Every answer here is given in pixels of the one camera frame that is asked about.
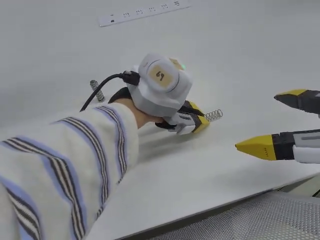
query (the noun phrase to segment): metal spring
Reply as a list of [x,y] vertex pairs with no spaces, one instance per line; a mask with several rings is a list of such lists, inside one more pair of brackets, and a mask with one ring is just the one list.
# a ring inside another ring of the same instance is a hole
[[205,119],[209,122],[213,122],[215,120],[218,120],[220,118],[222,118],[222,116],[224,115],[224,113],[222,112],[221,109],[206,113],[204,115]]
[[[97,87],[99,86],[99,83],[96,80],[91,80],[90,81],[90,86],[92,88],[93,91],[95,91],[97,89]],[[102,91],[98,91],[98,93],[95,95],[96,99],[98,99],[98,101],[101,103],[105,100],[105,96],[102,93]]]

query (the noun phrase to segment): white table surface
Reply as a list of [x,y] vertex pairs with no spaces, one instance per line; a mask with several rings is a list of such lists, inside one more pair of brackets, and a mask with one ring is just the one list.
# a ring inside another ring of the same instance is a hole
[[[148,52],[183,60],[189,100],[224,116],[201,134],[140,131],[140,164],[127,174],[88,240],[113,240],[287,185],[320,165],[268,162],[238,152],[247,138],[319,128],[317,116],[277,93],[320,90],[320,1],[194,0],[193,7],[110,27],[97,17],[156,0],[13,0],[0,7],[1,137],[77,111],[89,81]],[[123,84],[112,81],[112,95]]]

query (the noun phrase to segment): white power strip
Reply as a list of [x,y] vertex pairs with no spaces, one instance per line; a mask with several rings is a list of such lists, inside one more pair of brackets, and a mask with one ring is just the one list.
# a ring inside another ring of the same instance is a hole
[[167,3],[150,7],[140,7],[129,11],[123,11],[116,14],[109,14],[98,18],[100,27],[106,27],[114,24],[124,23],[136,19],[151,17],[180,9],[191,7],[191,0],[171,0]]

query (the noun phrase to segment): handwritten number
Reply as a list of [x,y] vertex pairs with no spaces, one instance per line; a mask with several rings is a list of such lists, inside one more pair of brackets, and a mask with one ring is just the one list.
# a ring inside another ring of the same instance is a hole
[[156,76],[157,76],[157,77],[161,77],[161,78],[160,78],[160,81],[162,81],[162,80],[164,79],[164,77],[165,77],[165,75],[164,75],[161,71],[158,71],[158,72],[156,73]]

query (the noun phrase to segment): striped sweater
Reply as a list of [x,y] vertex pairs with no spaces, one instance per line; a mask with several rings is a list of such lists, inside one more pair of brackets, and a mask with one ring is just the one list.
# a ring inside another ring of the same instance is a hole
[[99,106],[0,143],[1,240],[83,240],[138,157],[124,105]]

